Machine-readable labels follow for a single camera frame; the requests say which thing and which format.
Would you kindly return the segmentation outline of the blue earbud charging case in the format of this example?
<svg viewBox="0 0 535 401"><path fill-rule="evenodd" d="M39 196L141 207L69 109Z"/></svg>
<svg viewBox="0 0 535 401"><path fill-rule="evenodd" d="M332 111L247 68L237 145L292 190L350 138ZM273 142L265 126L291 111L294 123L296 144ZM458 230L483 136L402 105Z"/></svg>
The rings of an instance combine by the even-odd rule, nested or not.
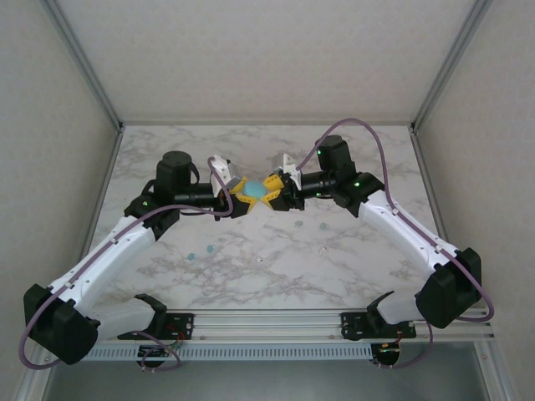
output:
<svg viewBox="0 0 535 401"><path fill-rule="evenodd" d="M245 196L260 200L268 193L268 189L261 181L249 180L243 186L242 193Z"/></svg>

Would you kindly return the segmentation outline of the aluminium frame profile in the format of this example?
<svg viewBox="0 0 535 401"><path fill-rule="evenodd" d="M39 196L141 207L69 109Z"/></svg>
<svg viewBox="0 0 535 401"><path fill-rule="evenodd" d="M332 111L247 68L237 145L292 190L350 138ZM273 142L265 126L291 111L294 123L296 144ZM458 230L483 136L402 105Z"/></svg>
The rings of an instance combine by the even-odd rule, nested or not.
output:
<svg viewBox="0 0 535 401"><path fill-rule="evenodd" d="M425 192L427 194L427 198L430 203L431 213L433 215L437 233L440 235L441 238L448 240L449 236L446 230L443 216L441 214L441 210L440 210L439 203L438 203L438 198L436 196L436 192L431 181L430 172L425 162L425 156L424 156L424 152L421 147L421 144L420 144L418 132L417 132L417 129L414 127L414 125L409 126L409 132L410 132L410 140L413 145L415 157L417 159L417 163L418 163L420 173L422 176L422 180L424 183Z"/></svg>
<svg viewBox="0 0 535 401"><path fill-rule="evenodd" d="M455 72L493 2L494 0L474 0L471 5L458 33L446 52L446 56L441 63L431 86L427 90L422 103L416 111L415 117L410 123L414 135L418 133L426 120L430 117L431 111L436 106L442 92L450 81L451 76Z"/></svg>
<svg viewBox="0 0 535 401"><path fill-rule="evenodd" d="M120 120L115 107L112 105L109 96L105 92L81 42L74 32L64 10L59 4L59 0L38 0L38 2L48 15L48 19L53 24L99 107L102 109L114 129L121 132L123 129L123 122Z"/></svg>
<svg viewBox="0 0 535 401"><path fill-rule="evenodd" d="M110 157L108 158L107 164L105 166L104 177L99 187L96 202L95 202L95 205L91 214L91 218L89 221L89 226L84 235L82 247L79 252L80 261L89 253L91 243L94 238L94 233L95 233L98 221L99 221L100 212L104 204L105 194L107 192L110 179L111 179L114 167L115 167L115 162L119 154L120 145L124 136L124 132L125 132L125 127L121 124L120 127L116 130L115 141L113 143Z"/></svg>

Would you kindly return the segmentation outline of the aluminium mounting rail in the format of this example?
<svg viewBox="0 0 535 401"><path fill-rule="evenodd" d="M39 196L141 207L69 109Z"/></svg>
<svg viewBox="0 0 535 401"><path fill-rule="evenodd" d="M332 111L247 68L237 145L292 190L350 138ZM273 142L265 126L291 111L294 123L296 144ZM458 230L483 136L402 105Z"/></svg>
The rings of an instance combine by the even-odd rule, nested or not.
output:
<svg viewBox="0 0 535 401"><path fill-rule="evenodd" d="M190 309L193 315L190 344L343 343L344 309ZM495 339L488 322L454 321L444 329L428 329L422 321L401 326L402 335L361 338L362 343L485 342Z"/></svg>

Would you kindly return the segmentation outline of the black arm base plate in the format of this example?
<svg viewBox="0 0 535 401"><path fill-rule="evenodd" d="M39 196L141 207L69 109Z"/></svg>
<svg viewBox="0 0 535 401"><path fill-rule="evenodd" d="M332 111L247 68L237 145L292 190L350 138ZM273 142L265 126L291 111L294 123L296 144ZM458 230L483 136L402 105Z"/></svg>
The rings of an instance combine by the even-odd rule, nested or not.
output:
<svg viewBox="0 0 535 401"><path fill-rule="evenodd" d="M184 312L168 312L155 317L143 332L159 340L190 340L195 315Z"/></svg>
<svg viewBox="0 0 535 401"><path fill-rule="evenodd" d="M408 322L391 325L380 315L371 312L343 312L341 334L344 339L359 341L361 339L396 339L415 338L416 331Z"/></svg>

